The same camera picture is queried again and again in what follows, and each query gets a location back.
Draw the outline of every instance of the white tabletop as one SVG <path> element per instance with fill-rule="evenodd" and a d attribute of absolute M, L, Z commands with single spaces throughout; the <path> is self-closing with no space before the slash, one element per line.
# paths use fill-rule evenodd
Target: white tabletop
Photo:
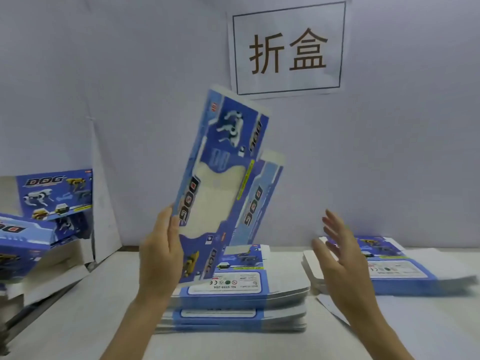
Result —
<path fill-rule="evenodd" d="M 301 251 L 292 255 L 302 259 Z M 454 251 L 480 273 L 480 253 Z M 5 359 L 98 359 L 138 289 L 138 253 L 117 252 L 9 344 Z M 431 298 L 480 341 L 480 288 L 466 297 Z M 370 359 L 349 328 L 314 296 L 305 333 L 168 333 L 154 335 L 144 359 Z"/>

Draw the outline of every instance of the paper sign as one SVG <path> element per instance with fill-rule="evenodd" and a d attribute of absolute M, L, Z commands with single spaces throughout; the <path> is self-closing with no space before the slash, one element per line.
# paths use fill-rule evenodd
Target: paper sign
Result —
<path fill-rule="evenodd" d="M 232 89 L 252 99 L 338 91 L 348 1 L 230 15 Z"/>

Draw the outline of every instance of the chinese character 盒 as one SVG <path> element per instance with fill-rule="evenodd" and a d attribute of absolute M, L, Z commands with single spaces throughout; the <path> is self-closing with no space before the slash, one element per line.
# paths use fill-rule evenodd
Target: chinese character 盒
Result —
<path fill-rule="evenodd" d="M 267 36 L 265 38 L 265 58 L 264 58 L 265 61 L 263 63 L 263 69 L 261 70 L 262 73 L 265 73 L 265 71 L 267 70 L 268 58 L 271 51 L 275 52 L 275 73 L 279 72 L 279 50 L 285 49 L 285 47 L 284 46 L 272 47 L 270 46 L 270 40 L 279 38 L 280 36 L 283 36 L 283 35 L 282 33 L 279 32 L 278 34 Z M 255 55 L 250 57 L 250 61 L 255 60 L 255 70 L 251 71 L 253 74 L 258 73 L 258 70 L 259 70 L 258 60 L 263 55 L 263 52 L 259 52 L 259 49 L 263 47 L 264 47 L 263 44 L 258 43 L 258 35 L 255 34 L 255 44 L 250 45 L 250 49 L 255 49 Z"/>
<path fill-rule="evenodd" d="M 307 35 L 313 37 L 313 39 L 303 39 Z M 326 67 L 326 65 L 322 63 L 321 55 L 300 56 L 303 54 L 320 54 L 320 44 L 319 43 L 315 44 L 317 40 L 320 42 L 326 43 L 328 39 L 315 35 L 312 32 L 312 30 L 308 28 L 296 41 L 290 44 L 290 46 L 293 47 L 298 42 L 300 42 L 301 44 L 310 43 L 307 45 L 297 46 L 297 55 L 299 57 L 294 59 L 295 63 L 294 63 L 294 66 L 290 68 L 291 71 Z"/>

